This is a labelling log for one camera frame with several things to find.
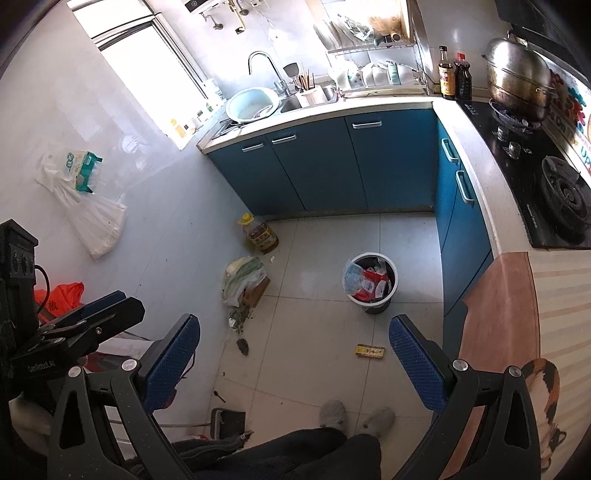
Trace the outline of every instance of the blue cabinet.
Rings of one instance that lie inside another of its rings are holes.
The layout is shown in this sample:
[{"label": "blue cabinet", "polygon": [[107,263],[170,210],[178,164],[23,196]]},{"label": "blue cabinet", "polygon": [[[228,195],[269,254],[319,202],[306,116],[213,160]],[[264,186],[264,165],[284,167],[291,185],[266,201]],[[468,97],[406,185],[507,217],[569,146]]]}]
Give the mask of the blue cabinet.
[{"label": "blue cabinet", "polygon": [[464,333],[464,322],[466,321],[466,316],[468,315],[468,307],[462,299],[468,294],[468,292],[471,291],[478,279],[490,266],[492,260],[492,252],[490,252],[468,285],[466,291],[443,318],[443,351],[451,360],[458,358],[460,345],[462,344],[462,335]]},{"label": "blue cabinet", "polygon": [[209,154],[238,196],[255,215],[304,210],[287,173],[265,137],[256,137]]},{"label": "blue cabinet", "polygon": [[267,134],[267,140],[306,211],[367,208],[344,118],[286,128]]},{"label": "blue cabinet", "polygon": [[455,178],[456,199],[441,252],[444,314],[466,291],[491,252],[486,224],[470,179],[462,168],[455,173]]},{"label": "blue cabinet", "polygon": [[460,167],[460,158],[445,127],[439,120],[437,121],[437,146],[439,164],[434,210],[439,233],[439,249],[443,250],[456,200],[456,172]]},{"label": "blue cabinet", "polygon": [[345,117],[368,207],[430,209],[437,172],[437,127],[432,109]]}]

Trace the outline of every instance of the soy sauce bottle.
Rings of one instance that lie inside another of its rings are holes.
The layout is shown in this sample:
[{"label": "soy sauce bottle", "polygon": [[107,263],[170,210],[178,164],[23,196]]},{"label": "soy sauce bottle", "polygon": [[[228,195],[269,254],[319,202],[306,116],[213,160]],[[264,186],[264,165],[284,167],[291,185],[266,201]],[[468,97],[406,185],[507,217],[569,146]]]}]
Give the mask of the soy sauce bottle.
[{"label": "soy sauce bottle", "polygon": [[456,65],[456,100],[469,102],[472,100],[472,75],[468,71],[470,64],[463,53],[457,54]]},{"label": "soy sauce bottle", "polygon": [[441,62],[439,62],[441,95],[445,100],[453,100],[456,94],[453,63],[447,59],[447,47],[445,45],[440,45],[439,50],[441,50]]}]

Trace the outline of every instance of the tiled wall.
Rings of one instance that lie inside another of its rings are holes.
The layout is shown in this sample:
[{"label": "tiled wall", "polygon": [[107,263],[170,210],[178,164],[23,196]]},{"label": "tiled wall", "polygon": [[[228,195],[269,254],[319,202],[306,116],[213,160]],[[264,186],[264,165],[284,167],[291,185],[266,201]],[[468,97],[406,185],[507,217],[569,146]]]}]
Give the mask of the tiled wall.
[{"label": "tiled wall", "polygon": [[322,43],[314,33],[314,23],[304,0],[267,0],[263,15],[277,31],[277,38],[269,38],[271,28],[267,21],[248,7],[244,17],[246,31],[237,35],[236,15],[225,4],[219,4],[210,13],[224,28],[213,29],[211,19],[205,22],[201,15],[191,14],[180,0],[147,0],[155,12],[161,12],[176,34],[197,60],[204,72],[218,80],[224,94],[234,93],[250,86],[273,86],[277,77],[263,57],[253,60],[254,74],[248,74],[248,56],[255,50],[267,52],[282,67],[299,61],[304,68],[315,73],[326,73],[329,68]]},{"label": "tiled wall", "polygon": [[[278,38],[272,40],[269,24],[253,8],[244,17],[246,31],[236,35],[238,21],[224,4],[211,10],[224,25],[222,30],[215,31],[211,20],[205,23],[201,15],[189,13],[180,0],[147,1],[155,11],[162,12],[205,73],[218,80],[228,97],[250,86],[272,86],[277,79],[262,57],[254,60],[255,74],[248,75],[246,61],[255,50],[269,53],[279,68],[298,61],[316,75],[328,71],[326,49],[314,33],[314,19],[305,0],[266,0],[268,7],[263,14],[278,31]],[[495,1],[417,1],[434,65],[439,62],[439,45],[446,45],[453,58],[462,51],[472,64],[473,85],[486,87],[486,62],[480,55],[491,38],[503,37],[509,28],[509,24],[499,20]]]},{"label": "tiled wall", "polygon": [[[129,139],[137,148],[126,153]],[[121,241],[98,261],[34,180],[52,142],[103,157],[97,193],[128,206]],[[150,339],[162,338],[182,313],[199,317],[196,366],[172,407],[157,414],[170,423],[208,417],[228,332],[221,279],[247,252],[236,225],[245,207],[196,142],[179,151],[156,127],[65,2],[35,28],[0,80],[0,221],[14,218],[39,239],[36,261],[52,286],[82,281],[83,301],[117,289],[139,298],[145,319],[132,331]]]},{"label": "tiled wall", "polygon": [[439,45],[445,45],[450,59],[458,52],[470,62],[472,86],[487,88],[486,61],[482,54],[491,38],[505,37],[510,25],[499,20],[495,0],[417,0],[437,71]]}]

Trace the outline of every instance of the cooking oil bottle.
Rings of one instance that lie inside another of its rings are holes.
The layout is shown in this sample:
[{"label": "cooking oil bottle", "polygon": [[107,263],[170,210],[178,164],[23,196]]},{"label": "cooking oil bottle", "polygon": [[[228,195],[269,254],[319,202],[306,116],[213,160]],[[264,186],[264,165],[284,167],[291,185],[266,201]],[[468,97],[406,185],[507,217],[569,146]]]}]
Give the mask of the cooking oil bottle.
[{"label": "cooking oil bottle", "polygon": [[238,221],[238,225],[242,225],[244,235],[264,254],[269,253],[279,244],[279,238],[275,232],[260,217],[245,213],[242,215],[242,220]]}]

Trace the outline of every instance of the vinegar bottle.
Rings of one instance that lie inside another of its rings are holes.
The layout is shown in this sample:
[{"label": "vinegar bottle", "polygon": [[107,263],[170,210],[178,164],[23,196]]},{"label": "vinegar bottle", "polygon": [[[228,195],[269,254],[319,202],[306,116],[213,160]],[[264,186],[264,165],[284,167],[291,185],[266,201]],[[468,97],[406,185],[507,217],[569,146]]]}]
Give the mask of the vinegar bottle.
[{"label": "vinegar bottle", "polygon": [[472,100],[472,75],[470,64],[463,53],[457,54],[456,64],[456,100],[469,102]]}]

